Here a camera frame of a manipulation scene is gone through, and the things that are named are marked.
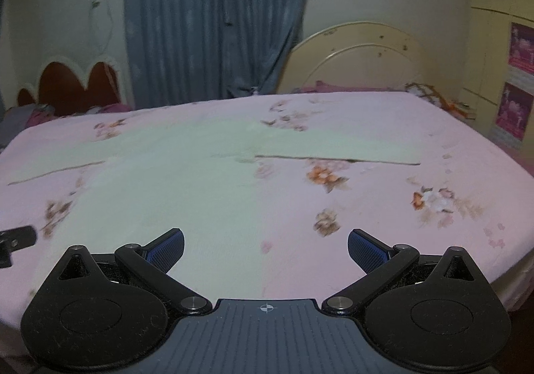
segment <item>pillow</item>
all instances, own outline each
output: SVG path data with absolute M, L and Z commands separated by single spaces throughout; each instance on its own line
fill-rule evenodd
M 26 123 L 36 108 L 37 105 L 28 104 L 12 107 L 5 113 L 3 121 L 0 122 L 0 145 L 2 147 L 7 147 L 15 136 L 26 128 Z
M 314 87 L 302 87 L 293 90 L 293 93 L 313 93 L 313 92 L 362 92 L 362 91 L 403 91 L 402 89 L 393 88 L 365 88 L 365 87 L 344 87 L 339 85 L 331 85 L 329 83 L 318 80 Z
M 113 103 L 104 106 L 98 113 L 119 113 L 119 112 L 131 112 L 133 109 L 127 104 Z

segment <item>black plastic bracket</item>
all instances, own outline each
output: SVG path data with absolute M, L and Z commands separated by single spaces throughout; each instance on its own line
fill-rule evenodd
M 0 269 L 11 267 L 11 253 L 33 246 L 37 241 L 34 227 L 18 227 L 0 232 Z

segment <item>wooden headboard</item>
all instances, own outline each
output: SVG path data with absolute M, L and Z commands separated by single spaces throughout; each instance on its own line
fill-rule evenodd
M 49 104 L 56 116 L 87 112 L 93 106 L 120 103 L 117 73 L 113 67 L 97 62 L 89 73 L 87 86 L 65 64 L 53 61 L 38 80 L 37 101 L 31 92 L 22 88 L 17 96 L 19 106 L 31 103 Z

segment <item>gray cloth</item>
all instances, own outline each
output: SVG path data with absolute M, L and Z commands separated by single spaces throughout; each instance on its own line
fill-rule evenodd
M 305 0 L 124 0 L 136 108 L 269 93 Z
M 37 105 L 35 104 L 11 108 L 0 122 L 0 149 L 7 147 L 26 128 L 26 124 L 36 108 Z

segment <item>bed headboard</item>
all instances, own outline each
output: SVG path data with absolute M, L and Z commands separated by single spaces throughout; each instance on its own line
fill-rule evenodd
M 117 72 L 109 63 L 95 63 L 85 87 L 80 75 L 75 74 L 64 62 L 52 61 L 42 70 L 38 79 L 37 100 L 30 90 L 22 88 L 17 96 L 18 106 L 49 104 L 55 108 L 56 116 L 64 116 L 86 112 L 93 106 L 120 103 Z
M 417 40 L 392 26 L 355 21 L 332 26 L 297 45 L 280 75 L 277 93 L 313 87 L 404 89 L 407 83 L 440 88 L 439 70 Z

